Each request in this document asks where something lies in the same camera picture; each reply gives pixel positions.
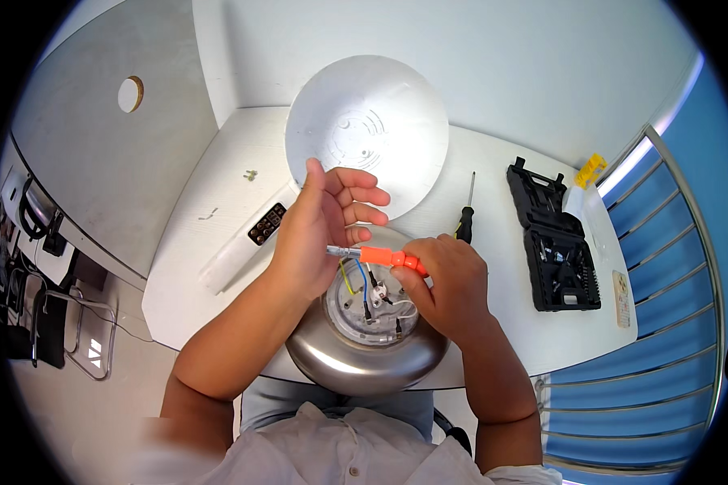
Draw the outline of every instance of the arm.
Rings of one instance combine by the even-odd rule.
[[[404,247],[421,259],[434,286],[404,267],[391,273],[427,322],[463,354],[466,399],[477,416],[475,462],[482,473],[542,463],[540,417],[531,381],[496,317],[488,311],[487,265],[447,234]]]
[[[374,207],[389,196],[364,171],[335,169],[307,161],[300,196],[281,221],[270,266],[221,314],[201,328],[175,360],[160,416],[170,418],[154,438],[223,457],[232,444],[232,401],[269,363],[293,332],[311,301],[331,284],[336,257],[326,245],[369,240],[356,221],[384,225]]]

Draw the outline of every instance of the blue wire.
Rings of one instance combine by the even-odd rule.
[[[359,267],[359,271],[362,274],[362,278],[364,278],[364,304],[366,305],[366,275],[364,274],[364,268],[362,268],[362,264],[359,262],[358,259],[354,259],[353,261],[356,261],[356,266]]]

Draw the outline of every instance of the yellow and black screwdriver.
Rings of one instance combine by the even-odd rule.
[[[466,241],[468,245],[472,244],[472,214],[474,214],[472,192],[474,192],[474,172],[472,172],[472,185],[469,187],[469,202],[461,209],[461,220],[456,228],[456,239]]]

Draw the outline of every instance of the control panel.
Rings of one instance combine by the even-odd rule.
[[[280,226],[280,221],[286,215],[286,208],[278,202],[248,231],[248,237],[261,246]]]

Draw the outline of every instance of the hand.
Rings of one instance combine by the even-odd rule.
[[[269,267],[284,291],[308,302],[317,298],[329,288],[339,261],[326,254],[326,246],[350,247],[372,238],[369,229],[347,228],[350,224],[386,225],[385,213],[361,203],[388,205],[391,197],[376,185],[377,177],[365,171],[332,169],[324,174],[320,161],[307,160],[305,184],[280,223]]]
[[[480,325],[495,321],[488,311],[488,266],[466,242],[440,234],[412,240],[404,252],[421,260],[434,286],[429,288],[415,270],[404,266],[391,268],[391,275],[439,333],[460,346],[480,334]]]

